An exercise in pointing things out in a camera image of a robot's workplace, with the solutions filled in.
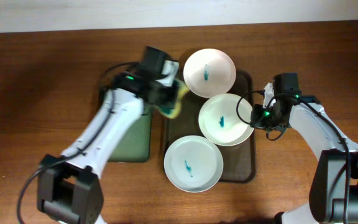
white plate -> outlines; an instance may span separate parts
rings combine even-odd
[[[253,132],[242,122],[236,112],[240,96],[225,93],[214,96],[204,103],[198,115],[198,125],[206,138],[220,146],[234,146],[245,141]],[[239,113],[242,119],[250,121],[252,106],[241,100]]]
[[[194,94],[211,98],[231,89],[236,80],[236,67],[224,52],[203,49],[186,61],[183,78]]]
[[[221,178],[223,158],[218,147],[201,136],[176,140],[164,157],[165,173],[176,187],[185,192],[210,189]]]

white wall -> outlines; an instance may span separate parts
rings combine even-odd
[[[358,0],[0,0],[0,32],[358,19]]]

brown wooden surface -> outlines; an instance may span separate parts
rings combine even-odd
[[[196,49],[220,49],[251,74],[255,89],[278,73],[298,72],[303,93],[316,95],[358,142],[358,21],[0,34],[0,223],[16,222],[19,189],[41,158],[58,156],[93,117],[100,73],[139,60],[145,45],[179,58],[181,66]],[[163,172],[162,120],[154,114],[148,162],[106,166],[108,223],[262,220],[307,201],[317,161],[296,131],[276,142],[256,131],[251,183],[189,194]],[[33,183],[25,195],[24,220],[53,223],[37,211],[35,189]]]

black tray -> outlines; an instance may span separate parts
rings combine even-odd
[[[245,71],[238,70],[236,81],[228,93],[243,95],[252,91],[252,79]],[[165,120],[165,134],[163,148],[164,153],[177,139],[197,135],[203,136],[198,126],[198,113],[202,105],[208,99],[199,97],[192,92],[187,93],[182,99],[182,109],[175,119]],[[252,95],[246,100],[253,105]],[[223,173],[219,181],[248,183],[256,175],[255,136],[251,136],[236,146],[218,146],[223,156]]]

yellow sponge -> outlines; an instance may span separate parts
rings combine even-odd
[[[189,88],[187,88],[186,84],[183,81],[175,79],[175,82],[179,84],[179,90],[177,94],[177,100],[175,102],[175,107],[173,109],[164,108],[164,107],[158,108],[159,112],[162,115],[170,119],[174,119],[179,115],[181,110],[181,99],[186,95],[186,93],[189,92]]]

